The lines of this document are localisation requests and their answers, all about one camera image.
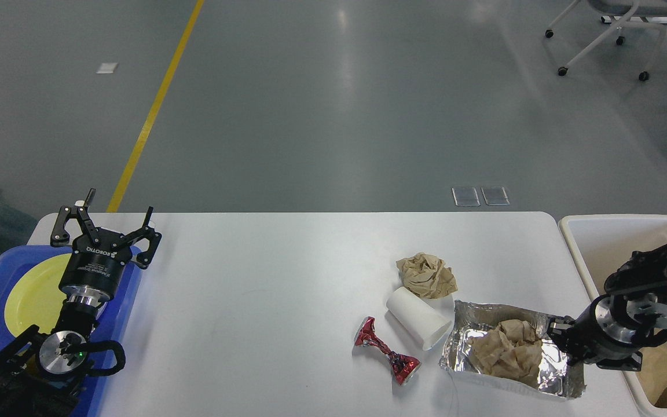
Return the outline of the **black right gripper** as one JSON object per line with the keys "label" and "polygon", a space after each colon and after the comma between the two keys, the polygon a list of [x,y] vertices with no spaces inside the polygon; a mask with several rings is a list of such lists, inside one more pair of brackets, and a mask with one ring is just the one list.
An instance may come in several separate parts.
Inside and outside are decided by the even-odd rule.
{"label": "black right gripper", "polygon": [[566,354],[567,365],[595,364],[605,370],[640,371],[643,355],[637,336],[642,325],[631,319],[623,300],[602,295],[578,317],[554,317],[547,335]]}

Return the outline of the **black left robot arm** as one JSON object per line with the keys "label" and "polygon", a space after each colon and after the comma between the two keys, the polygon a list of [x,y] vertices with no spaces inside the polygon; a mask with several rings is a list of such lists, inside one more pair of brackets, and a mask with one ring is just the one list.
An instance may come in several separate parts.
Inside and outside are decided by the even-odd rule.
{"label": "black left robot arm", "polygon": [[53,329],[35,324],[0,350],[0,416],[69,416],[88,378],[122,371],[119,341],[93,339],[100,310],[115,299],[128,265],[146,269],[162,239],[151,225],[153,207],[130,233],[98,227],[89,216],[91,188],[80,205],[61,206],[50,245],[71,254],[59,280],[63,306]]}

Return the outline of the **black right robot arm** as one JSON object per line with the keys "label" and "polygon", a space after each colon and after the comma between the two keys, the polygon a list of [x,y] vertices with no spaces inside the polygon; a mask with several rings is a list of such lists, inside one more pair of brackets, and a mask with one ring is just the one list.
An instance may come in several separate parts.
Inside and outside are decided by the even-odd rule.
{"label": "black right robot arm", "polygon": [[548,335],[569,366],[639,372],[643,348],[667,342],[667,244],[633,251],[576,319],[554,319]]}

